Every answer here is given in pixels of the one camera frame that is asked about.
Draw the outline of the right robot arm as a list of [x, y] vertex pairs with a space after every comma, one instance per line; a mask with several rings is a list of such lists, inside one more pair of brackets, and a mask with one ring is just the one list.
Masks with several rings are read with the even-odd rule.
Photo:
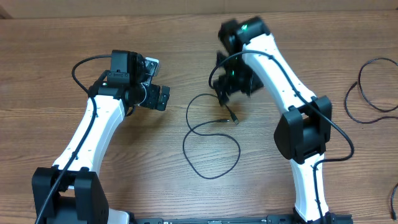
[[348, 135], [332, 120], [327, 96], [317, 97], [296, 76], [280, 53], [274, 36], [260, 17], [242, 23], [222, 23], [218, 38], [227, 54], [217, 53], [216, 67], [225, 73], [210, 78], [210, 88], [221, 105], [240, 91], [247, 96], [265, 88], [280, 113], [274, 141], [290, 162], [295, 185], [295, 204], [289, 223], [352, 223], [351, 215], [331, 213], [323, 187], [322, 168], [331, 129]]

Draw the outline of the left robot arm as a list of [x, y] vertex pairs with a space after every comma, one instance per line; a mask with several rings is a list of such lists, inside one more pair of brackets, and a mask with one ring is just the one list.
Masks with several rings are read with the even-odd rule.
[[124, 50], [90, 87], [86, 110], [71, 141], [50, 168], [32, 176], [36, 223], [135, 223], [134, 214], [110, 208], [99, 180], [109, 143], [125, 117], [140, 106], [163, 111], [170, 88], [152, 83], [159, 60]]

